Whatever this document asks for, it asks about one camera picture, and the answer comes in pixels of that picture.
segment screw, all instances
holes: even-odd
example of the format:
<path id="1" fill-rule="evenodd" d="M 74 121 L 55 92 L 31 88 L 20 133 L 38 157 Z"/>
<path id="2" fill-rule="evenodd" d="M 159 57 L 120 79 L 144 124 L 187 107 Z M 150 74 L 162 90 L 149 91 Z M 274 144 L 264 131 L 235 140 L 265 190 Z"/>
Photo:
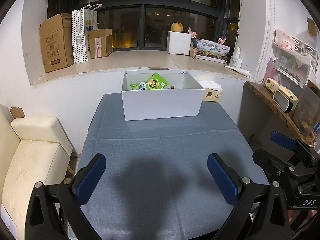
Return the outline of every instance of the screw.
<path id="1" fill-rule="evenodd" d="M 277 182 L 277 181 L 272 182 L 272 185 L 275 186 L 275 187 L 279 187 L 280 186 L 279 182 Z"/>
<path id="2" fill-rule="evenodd" d="M 65 179 L 63 180 L 63 183 L 68 185 L 68 184 L 71 183 L 71 181 L 72 181 L 71 178 L 65 178 Z"/>
<path id="3" fill-rule="evenodd" d="M 243 177 L 242 178 L 243 183 L 245 184 L 249 184 L 251 182 L 251 180 L 248 177 Z"/>
<path id="4" fill-rule="evenodd" d="M 42 183 L 38 181 L 38 182 L 35 184 L 35 187 L 36 187 L 36 188 L 40 188 L 41 185 L 42 185 Z"/>

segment white bottle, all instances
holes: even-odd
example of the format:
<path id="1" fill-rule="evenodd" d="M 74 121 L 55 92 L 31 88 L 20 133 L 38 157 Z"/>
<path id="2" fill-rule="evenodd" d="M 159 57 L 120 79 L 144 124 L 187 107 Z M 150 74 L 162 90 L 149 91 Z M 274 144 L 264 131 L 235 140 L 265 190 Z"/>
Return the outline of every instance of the white bottle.
<path id="1" fill-rule="evenodd" d="M 239 57 L 240 57 L 240 48 L 237 47 L 233 52 L 233 55 L 231 56 L 229 66 L 240 68 L 242 60 Z"/>

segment sofa leg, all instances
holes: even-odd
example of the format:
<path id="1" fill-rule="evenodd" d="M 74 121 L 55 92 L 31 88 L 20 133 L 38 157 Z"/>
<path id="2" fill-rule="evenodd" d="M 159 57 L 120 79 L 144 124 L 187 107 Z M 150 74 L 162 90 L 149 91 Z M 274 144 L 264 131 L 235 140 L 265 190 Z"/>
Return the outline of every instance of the sofa leg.
<path id="1" fill-rule="evenodd" d="M 71 169 L 71 167 L 68 165 L 68 168 L 67 168 L 67 172 L 69 172 L 71 175 L 74 175 L 75 172 L 73 171 L 73 169 Z"/>

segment green snack bag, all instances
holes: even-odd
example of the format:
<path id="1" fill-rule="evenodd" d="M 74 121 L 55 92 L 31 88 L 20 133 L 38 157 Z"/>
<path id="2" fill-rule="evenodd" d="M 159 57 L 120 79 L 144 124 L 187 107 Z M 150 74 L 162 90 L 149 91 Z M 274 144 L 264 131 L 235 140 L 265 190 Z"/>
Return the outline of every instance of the green snack bag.
<path id="1" fill-rule="evenodd" d="M 130 84 L 131 89 L 135 89 L 139 84 Z"/>
<path id="2" fill-rule="evenodd" d="M 154 72 L 153 75 L 146 81 L 147 90 L 149 89 L 162 89 L 169 85 L 169 83 L 158 73 Z"/>

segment white tube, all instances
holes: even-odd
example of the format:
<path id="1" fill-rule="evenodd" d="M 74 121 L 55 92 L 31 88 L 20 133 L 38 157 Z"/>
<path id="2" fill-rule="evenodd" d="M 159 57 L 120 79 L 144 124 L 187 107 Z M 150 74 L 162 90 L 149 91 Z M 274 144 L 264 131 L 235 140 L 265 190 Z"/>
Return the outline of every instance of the white tube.
<path id="1" fill-rule="evenodd" d="M 238 73 L 240 73 L 240 74 L 242 74 L 242 75 L 250 78 L 250 72 L 247 71 L 247 70 L 245 70 L 245 69 L 236 68 L 236 67 L 231 67 L 231 66 L 227 66 L 227 65 L 225 65 L 225 67 L 227 67 L 227 68 L 229 68 L 229 69 L 232 69 L 232 70 L 234 70 L 234 71 L 236 71 L 236 72 L 238 72 Z"/>

